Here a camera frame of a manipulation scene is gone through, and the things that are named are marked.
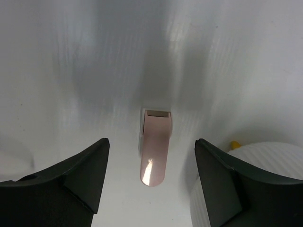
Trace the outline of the yellow highlighter pen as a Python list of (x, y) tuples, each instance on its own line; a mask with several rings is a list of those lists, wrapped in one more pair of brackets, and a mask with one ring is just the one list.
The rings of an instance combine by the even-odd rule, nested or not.
[(237, 141), (232, 141), (231, 142), (231, 150), (235, 150), (241, 147), (241, 144)]

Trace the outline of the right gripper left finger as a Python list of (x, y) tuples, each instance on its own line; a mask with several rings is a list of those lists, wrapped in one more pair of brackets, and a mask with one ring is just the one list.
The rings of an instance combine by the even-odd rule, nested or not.
[(77, 155), (18, 181), (0, 184), (2, 227), (90, 227), (109, 156), (100, 139)]

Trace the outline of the pink eraser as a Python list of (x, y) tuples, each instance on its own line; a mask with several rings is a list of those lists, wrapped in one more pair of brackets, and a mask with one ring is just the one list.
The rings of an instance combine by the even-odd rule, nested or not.
[(170, 111), (143, 109), (139, 136), (140, 180), (148, 187), (160, 185), (165, 178), (171, 134)]

